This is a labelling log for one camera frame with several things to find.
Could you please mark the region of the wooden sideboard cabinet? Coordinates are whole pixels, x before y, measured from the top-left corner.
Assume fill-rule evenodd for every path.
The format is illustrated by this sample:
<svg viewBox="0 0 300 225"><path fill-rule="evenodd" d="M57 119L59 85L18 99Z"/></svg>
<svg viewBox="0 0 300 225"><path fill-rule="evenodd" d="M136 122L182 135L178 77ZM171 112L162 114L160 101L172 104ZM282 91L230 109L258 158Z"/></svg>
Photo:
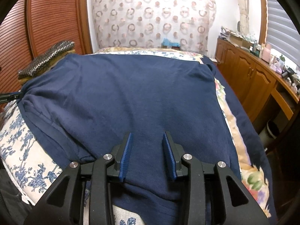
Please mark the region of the wooden sideboard cabinet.
<svg viewBox="0 0 300 225"><path fill-rule="evenodd" d="M215 59L257 132L269 121L280 131L287 127L299 105L290 83L262 59L223 39L217 40Z"/></svg>

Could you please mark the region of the blue floral white bedspread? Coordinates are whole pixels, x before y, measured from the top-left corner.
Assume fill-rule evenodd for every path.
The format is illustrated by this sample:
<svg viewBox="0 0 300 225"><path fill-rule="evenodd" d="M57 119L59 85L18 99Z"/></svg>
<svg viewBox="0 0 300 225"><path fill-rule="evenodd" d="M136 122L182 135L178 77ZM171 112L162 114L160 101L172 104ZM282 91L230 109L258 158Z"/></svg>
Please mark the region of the blue floral white bedspread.
<svg viewBox="0 0 300 225"><path fill-rule="evenodd" d="M63 172L27 126L16 101L1 112L2 224L23 224Z"/></svg>

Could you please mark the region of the grey zebra window blind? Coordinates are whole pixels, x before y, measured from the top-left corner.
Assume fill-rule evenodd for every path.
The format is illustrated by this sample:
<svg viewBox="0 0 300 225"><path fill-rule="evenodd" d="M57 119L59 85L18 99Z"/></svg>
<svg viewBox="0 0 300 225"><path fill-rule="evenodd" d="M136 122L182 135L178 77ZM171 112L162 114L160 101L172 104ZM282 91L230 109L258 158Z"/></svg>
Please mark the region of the grey zebra window blind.
<svg viewBox="0 0 300 225"><path fill-rule="evenodd" d="M266 0L266 42L272 48L299 65L299 33L277 0Z"/></svg>

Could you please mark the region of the open cardboard box on sideboard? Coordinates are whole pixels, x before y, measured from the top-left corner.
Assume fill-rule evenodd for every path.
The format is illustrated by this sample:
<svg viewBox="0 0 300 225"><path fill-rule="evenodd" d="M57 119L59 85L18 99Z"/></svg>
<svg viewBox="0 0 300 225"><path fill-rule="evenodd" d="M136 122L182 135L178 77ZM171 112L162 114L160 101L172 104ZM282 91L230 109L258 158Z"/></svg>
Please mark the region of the open cardboard box on sideboard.
<svg viewBox="0 0 300 225"><path fill-rule="evenodd" d="M234 46L236 47L244 47L247 49L250 49L250 47L252 46L252 43L245 40L244 38L234 35L234 34L230 34L229 35L229 42L232 43Z"/></svg>

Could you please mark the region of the pink bottle on sideboard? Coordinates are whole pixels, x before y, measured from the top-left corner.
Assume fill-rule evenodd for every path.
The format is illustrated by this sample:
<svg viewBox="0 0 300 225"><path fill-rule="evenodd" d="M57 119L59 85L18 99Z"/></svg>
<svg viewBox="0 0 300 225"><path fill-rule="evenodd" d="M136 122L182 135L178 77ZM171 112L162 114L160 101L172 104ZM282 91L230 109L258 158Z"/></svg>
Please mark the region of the pink bottle on sideboard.
<svg viewBox="0 0 300 225"><path fill-rule="evenodd" d="M267 62L268 64L271 60L271 49L272 49L272 46L269 43L266 43L262 47L261 59L264 60L265 62Z"/></svg>

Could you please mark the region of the brown louvered wardrobe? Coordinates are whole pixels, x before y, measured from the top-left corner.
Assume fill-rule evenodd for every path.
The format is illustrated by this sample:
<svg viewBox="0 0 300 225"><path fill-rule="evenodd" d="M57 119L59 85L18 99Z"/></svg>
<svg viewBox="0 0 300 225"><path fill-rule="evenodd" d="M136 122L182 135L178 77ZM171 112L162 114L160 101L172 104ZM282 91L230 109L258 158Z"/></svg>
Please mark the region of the brown louvered wardrobe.
<svg viewBox="0 0 300 225"><path fill-rule="evenodd" d="M62 40L92 52L86 0L18 0L1 24L1 92L18 91L17 72Z"/></svg>

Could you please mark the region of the pink floral cream blanket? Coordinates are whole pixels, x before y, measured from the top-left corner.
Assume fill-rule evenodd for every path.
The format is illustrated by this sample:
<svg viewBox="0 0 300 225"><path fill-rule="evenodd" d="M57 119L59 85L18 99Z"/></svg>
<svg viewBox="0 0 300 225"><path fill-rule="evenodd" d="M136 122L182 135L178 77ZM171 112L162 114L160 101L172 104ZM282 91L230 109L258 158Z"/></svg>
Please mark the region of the pink floral cream blanket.
<svg viewBox="0 0 300 225"><path fill-rule="evenodd" d="M272 196L270 191L272 188L271 170L262 143L235 93L217 69L215 59L198 53L162 48L130 49L116 47L104 48L97 52L97 54L104 53L154 55L188 61L195 60L200 64L210 66L215 78L217 99L226 117L237 151L242 183L257 201L267 218L274 218L275 212L269 208L274 204L269 200Z"/></svg>

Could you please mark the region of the circle-patterned sheer curtain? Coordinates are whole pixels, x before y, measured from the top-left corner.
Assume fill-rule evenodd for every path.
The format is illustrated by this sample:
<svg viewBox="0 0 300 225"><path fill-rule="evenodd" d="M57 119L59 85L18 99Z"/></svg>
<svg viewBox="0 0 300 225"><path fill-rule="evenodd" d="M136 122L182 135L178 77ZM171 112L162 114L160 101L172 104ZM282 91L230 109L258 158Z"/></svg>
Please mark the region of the circle-patterned sheer curtain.
<svg viewBox="0 0 300 225"><path fill-rule="evenodd" d="M207 54L215 0L90 0L99 49L159 48Z"/></svg>

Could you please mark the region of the tied beige window curtain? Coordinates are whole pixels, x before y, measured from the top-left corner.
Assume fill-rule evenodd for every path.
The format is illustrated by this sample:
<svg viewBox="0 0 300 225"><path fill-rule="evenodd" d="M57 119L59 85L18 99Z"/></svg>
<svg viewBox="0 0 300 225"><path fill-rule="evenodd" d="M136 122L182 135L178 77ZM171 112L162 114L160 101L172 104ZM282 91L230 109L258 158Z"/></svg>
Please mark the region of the tied beige window curtain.
<svg viewBox="0 0 300 225"><path fill-rule="evenodd" d="M240 32L243 36L249 34L249 0L238 0L240 12Z"/></svg>

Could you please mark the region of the black circle-patterned folded cloth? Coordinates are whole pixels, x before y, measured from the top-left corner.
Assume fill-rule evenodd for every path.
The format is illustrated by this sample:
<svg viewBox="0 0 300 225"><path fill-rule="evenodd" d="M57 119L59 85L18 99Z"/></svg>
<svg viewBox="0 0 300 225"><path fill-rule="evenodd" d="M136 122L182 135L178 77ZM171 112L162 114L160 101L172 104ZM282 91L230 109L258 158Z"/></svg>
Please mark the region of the black circle-patterned folded cloth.
<svg viewBox="0 0 300 225"><path fill-rule="evenodd" d="M51 46L45 53L35 57L33 60L37 61L38 59L41 59L42 63L45 63L48 62L50 59L54 58L55 56L58 56L63 52L73 49L75 50L75 42L68 40L60 41Z"/></svg>

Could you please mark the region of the navy blue printed t-shirt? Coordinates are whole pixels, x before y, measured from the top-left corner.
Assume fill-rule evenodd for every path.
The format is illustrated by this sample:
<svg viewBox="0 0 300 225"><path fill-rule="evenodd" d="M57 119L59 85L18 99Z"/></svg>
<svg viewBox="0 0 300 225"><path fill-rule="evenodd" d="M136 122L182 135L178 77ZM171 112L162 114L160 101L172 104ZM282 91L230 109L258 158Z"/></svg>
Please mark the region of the navy blue printed t-shirt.
<svg viewBox="0 0 300 225"><path fill-rule="evenodd" d="M236 148L217 100L214 65L152 55L69 54L22 87L22 117L62 169L88 163L133 134L128 172L114 205L146 224L176 224L163 135L200 161L224 161L240 175Z"/></svg>

